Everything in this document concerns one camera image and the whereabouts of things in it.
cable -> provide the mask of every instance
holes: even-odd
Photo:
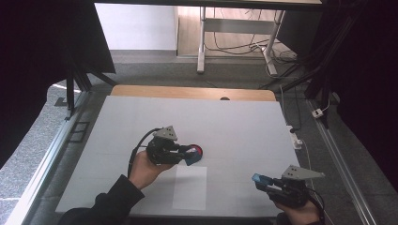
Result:
[[[270,63],[270,62],[272,62],[271,60],[269,61],[269,62],[267,62],[266,63],[266,73],[267,73],[267,75],[270,77],[270,78],[273,78],[273,79],[298,79],[299,77],[284,77],[283,75],[280,75],[280,76],[278,76],[278,77],[275,77],[275,76],[272,76],[270,73],[269,73],[269,70],[268,70],[268,64]]]
[[[259,16],[258,16],[258,19],[257,19],[257,20],[260,20],[261,13],[262,13],[262,9],[260,10],[260,13],[259,13]],[[213,9],[213,18],[216,18],[216,8]],[[206,47],[206,49],[208,49],[208,50],[210,50],[210,51],[218,51],[218,52],[222,52],[222,53],[229,53],[229,54],[236,54],[236,55],[242,55],[242,54],[253,53],[253,52],[256,50],[256,48],[254,48],[253,46],[251,46],[251,45],[253,45],[254,36],[255,36],[255,35],[253,35],[252,40],[251,40],[251,42],[250,42],[249,44],[240,45],[240,46],[236,46],[236,47],[226,47],[226,48],[222,48],[222,47],[220,47],[220,46],[218,45],[217,37],[216,37],[216,32],[213,32],[214,42],[215,42],[215,44],[216,44],[217,49],[210,49],[206,44],[205,44],[205,47]],[[261,40],[261,41],[257,41],[256,43],[261,43],[261,42],[265,42],[265,41],[268,41],[268,39]],[[249,50],[248,52],[228,52],[228,51],[226,51],[226,50],[232,50],[232,49],[240,49],[240,48],[244,48],[244,47],[249,47],[250,50]]]
[[[311,118],[314,118],[311,114],[309,114],[304,120],[301,120],[301,110],[299,109],[299,103],[298,103],[298,97],[297,97],[297,92],[296,92],[296,90],[295,90],[295,97],[296,97],[296,105],[297,105],[297,107],[298,107],[298,116],[299,116],[299,118],[298,118],[298,120],[299,120],[299,127],[298,128],[295,128],[295,130],[301,130],[302,129],[302,127],[305,125],[305,124],[307,124],[307,122],[311,119]]]
[[[329,105],[330,105],[330,99],[328,100],[328,106],[327,106],[325,109],[323,109],[322,112],[325,111],[325,110],[327,110],[328,107],[329,107]]]
[[[147,134],[144,135],[144,137],[141,139],[141,141],[138,142],[137,146],[136,146],[134,149],[132,149],[131,156],[130,156],[130,160],[129,160],[129,170],[127,171],[127,177],[130,177],[132,163],[134,162],[135,155],[137,155],[138,148],[140,148],[140,147],[142,146],[143,141],[144,141],[151,133],[153,133],[153,132],[155,132],[155,131],[158,131],[158,130],[160,130],[160,128],[154,128],[154,129],[149,130],[149,131],[147,132]]]
[[[321,209],[322,209],[323,211],[325,211],[325,201],[324,201],[324,199],[322,198],[322,196],[321,196],[316,190],[314,190],[314,189],[311,189],[311,188],[308,188],[308,187],[307,187],[307,189],[310,190],[310,191],[312,191],[312,192],[315,194],[315,197],[317,198],[318,201],[319,201],[318,197],[321,199],[321,200],[319,201],[320,204],[321,204]]]
[[[297,130],[301,130],[301,111],[299,109],[299,100],[298,100],[298,92],[297,92],[297,88],[295,87],[295,102],[296,102],[296,106],[298,108],[298,127],[293,127],[293,129],[295,131]],[[287,116],[286,116],[286,121],[288,122],[288,124],[290,126],[293,126],[293,124],[288,120]]]
[[[272,54],[273,54],[273,55],[271,56],[271,58],[272,58],[273,60],[275,60],[275,62],[277,62],[278,64],[284,65],[284,64],[295,63],[295,61],[297,60],[296,58],[282,58],[282,57],[281,57],[281,54],[282,54],[282,53],[292,52],[291,50],[287,50],[287,51],[280,52],[280,53],[279,53],[279,57],[276,56],[275,51],[277,51],[277,50],[274,50],[274,49],[271,50],[271,52],[272,52]]]
[[[208,84],[210,84],[211,86],[213,86],[213,87],[215,87],[215,88],[218,88],[215,84],[213,84],[212,82],[208,82],[208,81],[205,81],[206,83],[208,83]]]
[[[310,171],[311,171],[312,168],[311,168],[311,161],[310,161],[310,153],[309,153],[309,151],[308,151],[307,143],[306,143],[304,140],[302,140],[302,139],[301,139],[301,141],[304,143],[305,150],[306,150],[306,152],[307,152],[308,168],[309,168]],[[312,190],[315,191],[313,179],[310,179],[310,181],[311,181],[311,186],[313,187]],[[316,194],[316,195],[315,195],[316,199],[319,201],[318,196],[319,196],[321,199],[322,199],[322,197],[321,197],[319,194]],[[324,203],[323,205],[324,205],[324,212],[325,212],[326,217],[329,219],[330,223],[331,223],[332,225],[334,225],[333,220],[331,220],[330,216],[328,215],[328,213],[327,213],[326,210],[325,210],[325,203]]]
[[[281,88],[282,114],[283,114],[284,122],[286,122],[286,117],[284,116],[283,90],[282,90],[282,86],[281,85],[279,85],[279,87]]]
[[[283,74],[281,74],[281,75],[279,76],[279,78],[280,78],[280,79],[284,79],[284,77],[289,76],[291,73],[293,73],[294,71],[296,71],[296,70],[299,69],[300,67],[301,67],[300,64],[292,65],[292,66],[289,67]],[[262,86],[259,86],[259,87],[258,87],[258,90],[261,90],[261,89],[264,89],[264,88],[268,88],[268,87],[269,87],[270,85],[272,85],[274,82],[275,82],[275,81],[271,81],[271,82],[266,83],[266,84],[264,84],[264,85],[262,85]]]
[[[248,14],[249,12],[251,12],[251,15],[250,15],[250,17],[249,17],[248,20],[250,20],[250,19],[253,17],[253,11],[254,11],[254,9],[251,8],[251,9],[249,9],[249,10],[247,10],[247,11],[245,12],[245,14]]]
[[[275,10],[275,13],[274,13],[274,21],[276,21],[276,15],[277,15],[277,10]],[[282,57],[276,57],[276,55],[275,55],[274,59],[275,59],[275,61],[277,63],[284,62],[284,63],[297,63],[297,64],[301,64],[301,65],[310,65],[311,63],[319,60],[319,55],[324,51],[324,48],[327,47],[328,44],[340,33],[342,28],[343,28],[343,23],[342,22],[336,24],[334,29],[330,32],[329,36],[327,38],[325,38],[323,40],[323,42],[319,46],[317,46],[317,48],[315,50],[313,50],[310,54],[308,54],[308,55],[306,55],[306,56],[304,56],[304,57],[302,57],[300,59],[296,58],[296,59],[291,59],[290,60],[290,59],[284,59]],[[206,46],[206,44],[205,44],[205,46],[210,51],[219,51],[219,52],[223,52],[223,53],[230,53],[230,54],[237,54],[237,55],[252,53],[253,52],[252,48],[251,48],[250,51],[243,52],[243,53],[228,52],[226,50],[227,49],[237,49],[237,48],[242,48],[242,47],[245,47],[245,46],[250,46],[253,43],[254,36],[255,35],[253,35],[251,43],[249,45],[236,46],[236,47],[232,47],[232,48],[220,48],[220,46],[218,46],[217,38],[216,38],[215,33],[214,33],[214,40],[215,40],[217,48],[219,48],[219,49],[218,50],[210,49],[208,46]]]

gray floor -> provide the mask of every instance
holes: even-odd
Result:
[[[196,74],[195,59],[176,58],[168,52],[139,52],[138,54],[113,52],[113,58],[117,75],[109,76],[124,84],[257,89],[271,80],[264,71],[265,65],[262,60],[207,59],[206,72],[199,76]],[[279,66],[278,69],[283,71],[286,66]],[[111,87],[101,80],[95,77],[90,77],[90,79],[94,86],[92,92],[89,93],[88,101],[82,106],[83,113],[74,129],[77,132],[70,133],[69,142],[61,151],[60,157],[55,162],[57,166],[51,170],[49,178],[35,200],[26,224],[56,224],[60,218],[54,209],[84,149],[84,142],[95,123],[103,100],[111,91]],[[275,90],[279,88],[280,83],[288,82],[290,80],[281,80],[270,88]],[[326,210],[334,224],[362,224],[342,179],[333,165],[315,121],[310,115],[307,102],[302,97],[304,89],[305,84],[297,88],[298,98],[295,98],[294,90],[284,93],[283,103],[287,123],[294,128],[301,127],[297,134],[308,146],[312,169],[327,175],[325,179],[314,180],[314,188],[324,197]],[[58,98],[64,98],[65,94],[65,90],[59,88],[49,89],[48,101],[42,114],[14,156],[0,171],[1,224],[7,221],[53,140],[54,134],[59,129],[60,121],[65,118],[66,108],[54,106]],[[332,103],[329,106],[329,130],[369,203],[377,224],[397,224],[397,193],[366,149],[341,121],[336,113],[335,102],[332,101]],[[87,131],[79,132],[81,126],[86,126]],[[298,151],[297,156],[300,166],[309,168],[305,148]]]

white tabletop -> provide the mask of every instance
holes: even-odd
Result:
[[[299,165],[279,102],[107,97],[57,212],[91,207],[152,128],[173,126],[179,144],[199,144],[201,161],[184,161],[143,190],[131,215],[274,217],[279,210],[252,176],[280,178]]]

wooden table edge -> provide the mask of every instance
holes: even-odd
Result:
[[[112,90],[111,96],[190,99],[229,98],[230,100],[276,101],[274,93],[269,90],[147,85],[116,85]]]

white wall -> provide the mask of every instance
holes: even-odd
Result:
[[[96,4],[110,50],[176,50],[177,7]]]

